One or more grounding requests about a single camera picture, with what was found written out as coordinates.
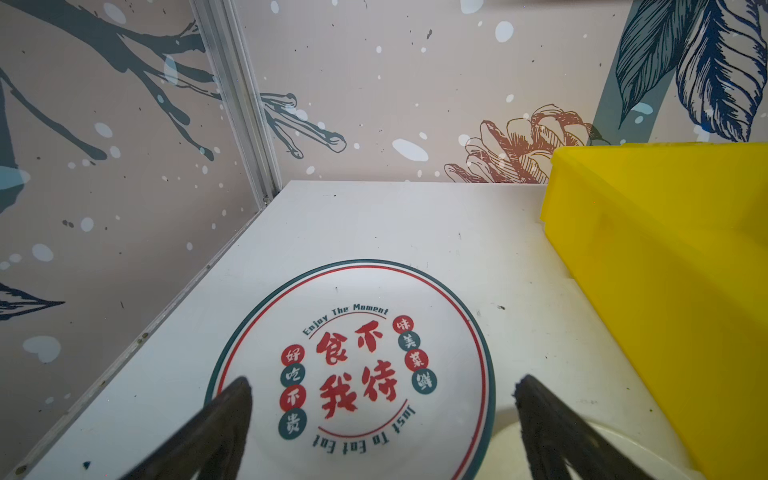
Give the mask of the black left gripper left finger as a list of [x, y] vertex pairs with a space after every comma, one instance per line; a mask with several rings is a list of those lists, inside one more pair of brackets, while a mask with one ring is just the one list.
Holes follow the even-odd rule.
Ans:
[[243, 376], [229, 384], [125, 479], [235, 479], [253, 410]]

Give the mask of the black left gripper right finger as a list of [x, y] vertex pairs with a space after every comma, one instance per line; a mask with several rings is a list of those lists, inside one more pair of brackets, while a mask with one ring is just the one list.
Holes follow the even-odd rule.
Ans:
[[514, 397], [534, 479], [569, 479], [572, 473], [582, 479], [650, 477], [536, 377], [524, 376]]

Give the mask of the yellow plastic bin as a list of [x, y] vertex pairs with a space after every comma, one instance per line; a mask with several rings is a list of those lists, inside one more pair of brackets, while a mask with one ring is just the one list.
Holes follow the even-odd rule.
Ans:
[[767, 475], [767, 147], [561, 147], [545, 234], [710, 479]]

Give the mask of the white plate red Chinese characters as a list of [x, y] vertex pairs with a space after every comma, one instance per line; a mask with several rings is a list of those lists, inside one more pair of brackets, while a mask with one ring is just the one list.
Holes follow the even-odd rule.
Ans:
[[208, 400], [252, 411], [242, 479], [472, 479], [495, 416], [482, 330], [444, 283], [357, 259], [302, 273], [230, 335]]

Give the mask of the aluminium frame corner post left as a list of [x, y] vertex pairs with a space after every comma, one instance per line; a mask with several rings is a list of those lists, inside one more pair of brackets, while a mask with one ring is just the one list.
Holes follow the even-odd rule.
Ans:
[[200, 34], [221, 89], [224, 110], [256, 200], [266, 208], [282, 188], [271, 129], [261, 105], [233, 1], [192, 0]]

